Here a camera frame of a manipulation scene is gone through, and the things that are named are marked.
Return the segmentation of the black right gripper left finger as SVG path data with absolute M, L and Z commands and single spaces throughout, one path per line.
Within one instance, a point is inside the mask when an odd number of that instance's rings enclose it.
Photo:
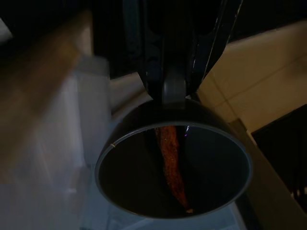
M 130 60 L 148 94 L 162 99 L 165 0 L 124 0 L 124 30 Z

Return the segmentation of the red-brown sausage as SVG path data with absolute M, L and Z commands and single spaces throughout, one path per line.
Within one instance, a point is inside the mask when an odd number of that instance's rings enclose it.
M 175 126 L 162 126 L 154 129 L 158 146 L 164 159 L 164 175 L 172 195 L 184 207 L 186 213 L 192 214 L 185 194 L 185 186 L 179 169 L 179 142 Z

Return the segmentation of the dark teal cup with handle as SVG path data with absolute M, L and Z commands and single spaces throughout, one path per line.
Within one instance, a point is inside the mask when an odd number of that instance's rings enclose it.
M 248 187 L 252 160 L 229 125 L 209 108 L 185 97 L 182 72 L 171 67 L 160 101 L 147 101 L 125 115 L 95 166 L 99 192 L 129 213 L 184 219 L 217 211 Z M 172 195 L 155 128 L 175 126 L 179 169 L 192 214 Z

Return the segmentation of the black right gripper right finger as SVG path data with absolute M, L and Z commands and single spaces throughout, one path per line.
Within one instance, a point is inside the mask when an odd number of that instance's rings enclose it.
M 195 93 L 221 57 L 240 11 L 240 0 L 188 0 L 193 40 L 187 95 Z

